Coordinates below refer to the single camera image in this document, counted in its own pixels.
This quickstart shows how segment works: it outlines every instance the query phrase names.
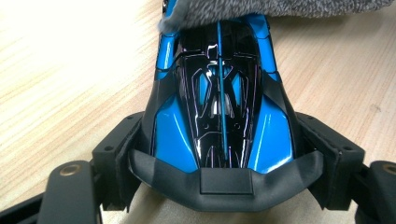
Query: wood grain surface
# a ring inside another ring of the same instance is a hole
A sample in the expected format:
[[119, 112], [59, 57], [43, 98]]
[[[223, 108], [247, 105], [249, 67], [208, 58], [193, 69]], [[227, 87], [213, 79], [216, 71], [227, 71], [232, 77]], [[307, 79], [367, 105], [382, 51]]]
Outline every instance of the wood grain surface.
[[[0, 210], [45, 190], [50, 171], [91, 158], [145, 109], [161, 0], [0, 2]], [[396, 6], [330, 19], [269, 18], [294, 109], [396, 161]], [[353, 223], [308, 191], [260, 213], [198, 213], [142, 185], [105, 223]]]

